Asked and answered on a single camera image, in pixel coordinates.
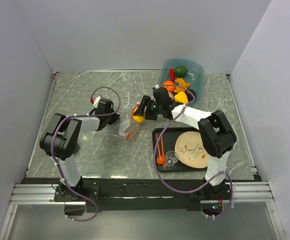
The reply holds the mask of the yellow fake lemon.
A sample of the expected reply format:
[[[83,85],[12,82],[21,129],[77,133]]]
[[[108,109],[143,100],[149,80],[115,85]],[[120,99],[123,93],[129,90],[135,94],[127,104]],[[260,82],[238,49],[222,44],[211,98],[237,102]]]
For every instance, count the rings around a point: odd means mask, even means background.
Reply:
[[[135,106],[132,110],[132,119],[138,124],[141,124],[145,121],[146,116],[145,115],[134,115],[134,112],[138,109],[137,106]]]

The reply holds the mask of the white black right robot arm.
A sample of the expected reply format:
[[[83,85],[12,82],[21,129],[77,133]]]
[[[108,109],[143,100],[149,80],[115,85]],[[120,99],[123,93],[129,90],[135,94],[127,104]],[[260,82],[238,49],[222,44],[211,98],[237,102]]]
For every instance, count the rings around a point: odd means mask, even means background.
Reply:
[[[187,94],[181,94],[184,95],[182,100],[171,98],[166,87],[157,85],[152,97],[143,96],[132,116],[155,121],[162,115],[172,123],[180,122],[199,130],[202,145],[210,156],[204,177],[208,184],[203,192],[207,198],[215,199],[221,194],[220,184],[225,179],[227,159],[237,136],[223,111],[209,112],[192,108]]]

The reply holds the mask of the tan fake ginger root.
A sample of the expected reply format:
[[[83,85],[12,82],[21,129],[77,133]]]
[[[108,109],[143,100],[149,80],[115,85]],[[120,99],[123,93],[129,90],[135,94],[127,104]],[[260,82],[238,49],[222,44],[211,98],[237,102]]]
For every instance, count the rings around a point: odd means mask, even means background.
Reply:
[[[190,83],[187,83],[183,78],[176,78],[174,82],[180,86],[175,88],[175,93],[185,92],[190,87]]]

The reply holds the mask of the red fake chili pepper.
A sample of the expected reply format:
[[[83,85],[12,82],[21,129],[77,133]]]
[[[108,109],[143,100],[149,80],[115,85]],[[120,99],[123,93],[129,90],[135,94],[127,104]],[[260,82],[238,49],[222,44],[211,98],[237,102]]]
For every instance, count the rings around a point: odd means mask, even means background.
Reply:
[[[170,81],[171,82],[174,82],[175,81],[175,73],[174,73],[174,69],[170,69],[169,70],[169,73],[170,73]]]

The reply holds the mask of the dark brown fake fruit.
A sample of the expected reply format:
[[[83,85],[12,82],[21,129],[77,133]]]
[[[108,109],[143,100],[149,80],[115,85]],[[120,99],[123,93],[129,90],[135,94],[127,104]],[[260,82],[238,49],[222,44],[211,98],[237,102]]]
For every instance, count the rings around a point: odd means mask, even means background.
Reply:
[[[193,89],[188,89],[186,94],[187,94],[188,101],[192,101],[196,99],[196,93]]]

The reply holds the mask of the clear zip top bag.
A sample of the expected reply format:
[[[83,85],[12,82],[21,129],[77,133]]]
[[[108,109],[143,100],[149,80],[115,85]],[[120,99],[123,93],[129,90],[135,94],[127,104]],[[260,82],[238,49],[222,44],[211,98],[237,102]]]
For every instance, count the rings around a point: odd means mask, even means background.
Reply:
[[[132,136],[132,134],[138,129],[139,125],[140,124],[133,121],[131,111],[131,113],[126,115],[126,117],[119,124],[119,135],[123,136],[125,140],[128,140]]]

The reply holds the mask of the yellow fake bell pepper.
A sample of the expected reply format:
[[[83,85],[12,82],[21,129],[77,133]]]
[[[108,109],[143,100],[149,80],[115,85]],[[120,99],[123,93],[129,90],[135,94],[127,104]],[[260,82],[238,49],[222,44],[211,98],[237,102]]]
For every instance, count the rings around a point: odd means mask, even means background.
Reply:
[[[187,104],[188,103],[188,97],[185,92],[179,92],[174,96],[174,101],[175,102],[180,102],[182,104]]]

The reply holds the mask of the orange fake fruit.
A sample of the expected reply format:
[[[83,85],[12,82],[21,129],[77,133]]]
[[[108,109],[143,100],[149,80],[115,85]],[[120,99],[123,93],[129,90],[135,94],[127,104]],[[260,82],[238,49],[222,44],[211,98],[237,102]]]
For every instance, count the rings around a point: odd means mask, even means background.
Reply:
[[[172,81],[165,81],[162,86],[166,88],[170,93],[173,93],[175,91],[175,85]]]

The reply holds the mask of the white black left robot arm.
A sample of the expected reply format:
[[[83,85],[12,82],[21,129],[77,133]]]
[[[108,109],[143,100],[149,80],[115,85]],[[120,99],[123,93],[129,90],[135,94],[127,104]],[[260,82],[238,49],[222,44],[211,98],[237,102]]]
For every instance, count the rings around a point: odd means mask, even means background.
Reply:
[[[97,97],[93,105],[94,109],[84,117],[69,118],[64,114],[54,114],[39,142],[46,155],[56,158],[61,183],[68,185],[66,195],[73,201],[84,195],[83,180],[74,161],[80,133],[100,131],[119,119],[111,100]]]

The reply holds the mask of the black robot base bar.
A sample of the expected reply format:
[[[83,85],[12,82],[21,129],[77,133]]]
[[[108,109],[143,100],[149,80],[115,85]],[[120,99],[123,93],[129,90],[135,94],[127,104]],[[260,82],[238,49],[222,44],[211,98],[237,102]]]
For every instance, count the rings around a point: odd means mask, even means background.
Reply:
[[[77,196],[63,184],[55,189],[54,201],[67,205],[82,203],[88,213],[99,211],[133,210],[177,210],[200,211],[203,201],[217,203],[230,199],[230,187],[223,184],[212,189],[206,186],[191,193],[203,184],[202,180],[167,180],[167,183],[182,190],[182,193],[168,189],[158,179],[84,179],[75,190]]]

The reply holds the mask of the purple fake onion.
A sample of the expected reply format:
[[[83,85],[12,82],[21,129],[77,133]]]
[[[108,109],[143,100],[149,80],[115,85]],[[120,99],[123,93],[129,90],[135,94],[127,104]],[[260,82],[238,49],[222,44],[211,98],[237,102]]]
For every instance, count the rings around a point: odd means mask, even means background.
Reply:
[[[169,92],[168,95],[172,100],[174,100],[174,94],[172,92]]]

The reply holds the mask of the green fake vegetable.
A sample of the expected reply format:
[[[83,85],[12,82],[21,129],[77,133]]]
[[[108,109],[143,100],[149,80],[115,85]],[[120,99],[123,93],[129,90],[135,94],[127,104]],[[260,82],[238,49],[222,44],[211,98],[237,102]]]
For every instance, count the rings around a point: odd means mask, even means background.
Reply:
[[[188,69],[185,66],[178,66],[174,69],[174,74],[179,78],[186,76]]]

